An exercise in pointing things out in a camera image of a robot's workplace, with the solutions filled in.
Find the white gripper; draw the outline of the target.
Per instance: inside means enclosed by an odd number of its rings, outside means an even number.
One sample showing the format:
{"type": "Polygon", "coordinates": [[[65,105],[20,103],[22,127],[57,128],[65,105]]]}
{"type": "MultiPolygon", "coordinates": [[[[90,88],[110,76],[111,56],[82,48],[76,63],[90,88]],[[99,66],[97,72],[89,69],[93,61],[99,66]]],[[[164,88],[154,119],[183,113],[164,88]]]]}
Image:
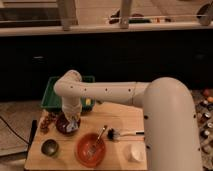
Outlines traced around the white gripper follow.
{"type": "Polygon", "coordinates": [[[62,105],[62,111],[69,122],[72,120],[78,121],[82,112],[82,104],[72,105],[71,103],[64,103],[62,105]]]}

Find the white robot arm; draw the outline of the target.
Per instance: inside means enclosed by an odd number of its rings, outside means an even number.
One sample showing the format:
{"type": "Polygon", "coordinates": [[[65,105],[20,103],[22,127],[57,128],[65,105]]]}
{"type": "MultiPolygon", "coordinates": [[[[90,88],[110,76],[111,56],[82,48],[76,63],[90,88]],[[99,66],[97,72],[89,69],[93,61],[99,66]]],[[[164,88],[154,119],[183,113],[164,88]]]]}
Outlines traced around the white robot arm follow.
{"type": "Polygon", "coordinates": [[[81,98],[141,108],[148,171],[203,171],[194,101],[179,80],[86,83],[78,71],[69,70],[54,91],[66,117],[80,112],[81,98]]]}

